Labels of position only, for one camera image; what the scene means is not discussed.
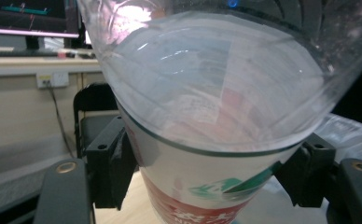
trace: wall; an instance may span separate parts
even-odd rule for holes
[[[68,139],[75,141],[73,99],[77,91],[102,74],[71,74],[70,85],[54,89]],[[48,90],[36,87],[35,76],[0,77],[0,146],[34,141],[60,132]]]

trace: black cable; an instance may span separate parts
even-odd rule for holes
[[[62,117],[60,116],[60,113],[59,113],[59,108],[57,106],[55,92],[53,91],[53,87],[50,84],[50,81],[46,82],[45,85],[47,86],[47,88],[48,88],[48,90],[50,92],[50,96],[52,97],[52,100],[53,100],[53,102],[55,104],[55,107],[56,107],[56,117],[57,117],[57,120],[58,120],[58,123],[59,123],[60,130],[62,132],[63,141],[64,141],[65,145],[67,146],[67,150],[68,150],[68,153],[70,154],[71,158],[74,158],[73,152],[72,152],[70,146],[68,145],[67,137],[65,135],[63,121],[62,121]]]

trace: black chair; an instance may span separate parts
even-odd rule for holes
[[[74,97],[74,124],[77,157],[82,158],[84,148],[94,140],[103,128],[118,115],[94,115],[86,112],[118,110],[116,98],[108,83],[92,83]]]

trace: paper cup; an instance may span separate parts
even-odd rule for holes
[[[182,146],[143,127],[120,106],[150,200],[164,223],[231,223],[282,163],[291,147],[217,152]]]

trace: power outlet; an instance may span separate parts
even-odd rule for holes
[[[53,74],[36,74],[36,86],[39,89],[45,89],[48,85],[52,88],[68,86],[68,73],[58,72]]]
[[[39,89],[45,89],[51,83],[52,74],[36,74],[36,86]]]

